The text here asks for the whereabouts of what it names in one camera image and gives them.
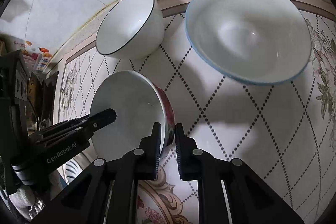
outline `floral decoration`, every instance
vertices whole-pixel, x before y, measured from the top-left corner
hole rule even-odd
[[[63,111],[64,119],[70,119],[68,116],[68,110],[71,108],[72,101],[74,98],[74,84],[77,83],[77,69],[74,66],[71,71],[67,74],[65,79],[65,85],[61,92],[61,107]]]
[[[321,36],[313,29],[308,19],[305,20],[311,38],[311,54],[309,61],[314,69],[313,76],[321,77],[322,83],[317,83],[321,95],[316,96],[321,101],[321,115],[324,119],[326,112],[333,122],[329,146],[336,152],[336,44],[321,30]]]
[[[147,219],[142,222],[143,224],[150,223],[150,222],[152,222],[153,224],[164,224],[165,223],[163,217],[157,211],[149,207],[146,208],[145,214],[147,216]]]

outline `black metal bracket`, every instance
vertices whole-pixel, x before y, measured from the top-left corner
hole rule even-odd
[[[233,224],[298,224],[303,220],[241,159],[224,161],[198,149],[194,139],[175,127],[179,174],[197,180],[200,224],[229,223],[224,187]]]
[[[154,123],[139,148],[117,160],[95,160],[31,223],[136,223],[138,180],[156,179],[160,143],[161,126]]]
[[[26,82],[28,71],[21,51],[0,58],[0,154],[5,173],[7,194],[17,190],[20,180],[11,168],[12,158],[29,146],[26,126]]]
[[[11,166],[25,185],[34,185],[89,147],[89,139],[98,129],[116,120],[116,112],[106,109],[91,117],[58,123],[29,136],[31,145]]]

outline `red floral pattern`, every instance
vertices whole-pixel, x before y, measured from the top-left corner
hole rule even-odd
[[[171,104],[169,102],[169,99],[168,99],[167,95],[165,94],[165,92],[161,88],[159,88],[156,85],[154,85],[154,86],[157,89],[157,91],[158,91],[158,93],[161,97],[161,100],[163,102],[169,127],[175,127],[173,108],[171,107]]]
[[[157,211],[147,207],[145,214],[153,222],[153,224],[165,224],[164,219]]]
[[[143,208],[143,207],[145,207],[145,205],[143,204],[143,201],[140,198],[140,196],[138,196],[138,200],[137,200],[137,203],[136,203],[136,208],[139,210],[140,208]]]

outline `black cable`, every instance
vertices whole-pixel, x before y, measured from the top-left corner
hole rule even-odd
[[[39,130],[40,130],[40,126],[39,126],[40,122],[39,122],[39,120],[38,120],[38,118],[37,118],[35,108],[34,108],[33,104],[31,103],[30,99],[28,98],[28,96],[27,96],[27,99],[28,99],[28,102],[30,103],[31,109],[32,109],[33,114],[34,114],[34,116],[35,116],[35,120],[36,120],[36,122],[37,122],[37,130],[36,130],[36,131],[39,131]]]

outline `white bowl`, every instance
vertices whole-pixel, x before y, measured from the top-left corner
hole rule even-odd
[[[173,142],[174,113],[163,91],[135,71],[119,71],[106,78],[93,97],[90,116],[107,108],[117,114],[115,122],[96,131],[92,143],[98,157],[121,158],[139,147],[152,134],[154,122],[161,124],[161,158]]]
[[[192,0],[185,29],[204,61],[243,83],[292,79],[310,56],[308,27],[290,0]]]
[[[106,15],[97,38],[97,51],[118,59],[151,54],[162,42],[164,21],[156,0],[121,0]]]

